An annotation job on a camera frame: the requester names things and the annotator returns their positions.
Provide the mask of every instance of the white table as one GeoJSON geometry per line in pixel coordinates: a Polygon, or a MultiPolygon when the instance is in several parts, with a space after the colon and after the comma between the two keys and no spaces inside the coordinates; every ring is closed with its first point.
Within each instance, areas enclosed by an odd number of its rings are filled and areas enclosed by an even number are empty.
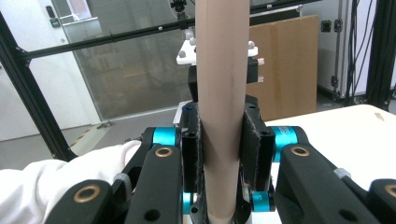
{"type": "MultiPolygon", "coordinates": [[[[351,173],[364,189],[373,180],[396,179],[396,116],[370,105],[356,105],[289,119],[267,126],[300,126],[329,161],[351,173]]],[[[276,184],[279,164],[272,176],[276,184]]],[[[281,223],[277,212],[254,213],[253,223],[281,223]]]]}

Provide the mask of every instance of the cardboard tube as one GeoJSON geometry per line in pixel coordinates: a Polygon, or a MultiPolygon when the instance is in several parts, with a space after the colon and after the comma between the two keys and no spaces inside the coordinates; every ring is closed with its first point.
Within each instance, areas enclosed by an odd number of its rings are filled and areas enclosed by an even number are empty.
{"type": "Polygon", "coordinates": [[[210,223],[231,223],[248,66],[247,0],[196,1],[199,113],[210,223]]]}

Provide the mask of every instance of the gray floor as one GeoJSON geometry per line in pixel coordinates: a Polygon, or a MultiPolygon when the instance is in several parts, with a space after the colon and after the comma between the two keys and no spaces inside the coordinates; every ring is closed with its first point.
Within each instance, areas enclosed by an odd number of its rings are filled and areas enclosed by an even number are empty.
{"type": "MultiPolygon", "coordinates": [[[[318,95],[317,111],[340,107],[341,104],[335,103],[321,94],[318,95]]],[[[396,114],[396,101],[391,101],[389,112],[396,114]]],[[[76,143],[76,146],[84,147],[86,152],[93,149],[123,144],[127,139],[134,139],[140,136],[147,127],[172,126],[175,113],[176,110],[173,109],[161,113],[147,114],[141,117],[115,120],[112,121],[113,124],[111,126],[100,130],[96,130],[93,127],[76,143]]],[[[88,126],[83,126],[63,130],[67,143],[72,145],[88,128],[88,126]]],[[[23,169],[30,162],[52,159],[40,135],[0,142],[0,153],[0,169],[23,169]]]]}

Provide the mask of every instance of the white cloth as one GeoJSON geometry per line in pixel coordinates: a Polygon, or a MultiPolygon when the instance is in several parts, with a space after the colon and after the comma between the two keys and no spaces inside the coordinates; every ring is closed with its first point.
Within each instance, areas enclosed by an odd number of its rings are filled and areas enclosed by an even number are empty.
{"type": "Polygon", "coordinates": [[[70,162],[33,162],[22,171],[0,171],[0,223],[42,223],[68,189],[87,179],[109,184],[141,142],[106,147],[70,162]]]}

